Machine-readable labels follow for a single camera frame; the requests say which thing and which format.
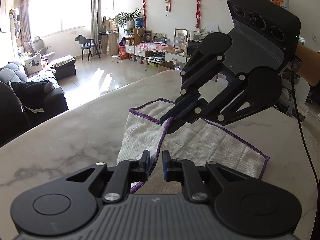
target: wall outlet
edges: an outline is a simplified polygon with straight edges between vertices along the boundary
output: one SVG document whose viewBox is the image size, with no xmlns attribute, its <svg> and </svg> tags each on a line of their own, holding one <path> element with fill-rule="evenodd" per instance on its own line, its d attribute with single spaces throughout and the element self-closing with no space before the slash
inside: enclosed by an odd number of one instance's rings
<svg viewBox="0 0 320 240">
<path fill-rule="evenodd" d="M 320 36 L 317 35 L 317 34 L 315 34 L 315 33 L 313 33 L 313 34 L 312 34 L 312 39 L 313 39 L 314 41 L 318 42 L 319 39 L 320 39 Z"/>
</svg>

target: desk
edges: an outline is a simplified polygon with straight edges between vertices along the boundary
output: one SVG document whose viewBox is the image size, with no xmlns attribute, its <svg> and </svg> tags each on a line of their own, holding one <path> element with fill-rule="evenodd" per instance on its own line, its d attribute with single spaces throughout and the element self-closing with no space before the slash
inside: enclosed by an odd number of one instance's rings
<svg viewBox="0 0 320 240">
<path fill-rule="evenodd" d="M 101 54 L 106 54 L 107 45 L 109 45 L 109 55 L 118 54 L 118 34 L 119 33 L 101 33 Z"/>
<path fill-rule="evenodd" d="M 129 108 L 159 97 L 175 100 L 180 96 L 180 88 L 180 71 L 163 71 L 66 111 L 1 147 L 0 238 L 12 240 L 17 234 L 9 212 L 17 195 L 96 162 L 115 165 Z M 200 93 L 211 100 L 223 88 L 209 81 L 200 88 Z M 225 128 L 270 157 L 262 180 L 288 190 L 299 199 L 302 217 L 295 235 L 301 240 L 309 239 L 316 214 L 316 182 L 297 121 L 268 108 Z M 318 169 L 315 138 L 303 129 Z"/>
</svg>

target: potted plant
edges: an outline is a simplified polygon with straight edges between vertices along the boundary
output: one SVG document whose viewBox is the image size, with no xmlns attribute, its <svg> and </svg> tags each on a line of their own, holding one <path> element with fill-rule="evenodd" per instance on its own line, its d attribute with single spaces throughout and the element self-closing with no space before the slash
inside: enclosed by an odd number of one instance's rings
<svg viewBox="0 0 320 240">
<path fill-rule="evenodd" d="M 113 20 L 114 26 L 119 26 L 121 28 L 124 28 L 124 25 L 127 25 L 128 29 L 132 29 L 135 26 L 134 20 L 140 17 L 140 14 L 142 13 L 141 9 L 135 8 L 133 11 L 130 10 L 130 12 L 121 12 L 116 15 L 115 19 Z"/>
</svg>

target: red bag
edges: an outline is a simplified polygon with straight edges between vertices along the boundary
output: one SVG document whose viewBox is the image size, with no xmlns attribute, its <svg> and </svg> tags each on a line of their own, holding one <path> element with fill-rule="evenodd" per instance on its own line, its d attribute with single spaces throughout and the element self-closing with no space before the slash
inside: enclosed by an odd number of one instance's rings
<svg viewBox="0 0 320 240">
<path fill-rule="evenodd" d="M 119 46 L 120 50 L 120 59 L 129 58 L 129 54 L 125 52 L 125 46 Z"/>
</svg>

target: human arm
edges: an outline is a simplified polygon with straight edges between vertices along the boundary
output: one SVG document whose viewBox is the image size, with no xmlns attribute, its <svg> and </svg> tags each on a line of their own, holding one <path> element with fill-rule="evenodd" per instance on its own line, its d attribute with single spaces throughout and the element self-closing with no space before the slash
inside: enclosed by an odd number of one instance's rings
<svg viewBox="0 0 320 240">
<path fill-rule="evenodd" d="M 297 74 L 316 86 L 320 81 L 320 54 L 298 43 L 296 55 L 302 60 Z"/>
</svg>

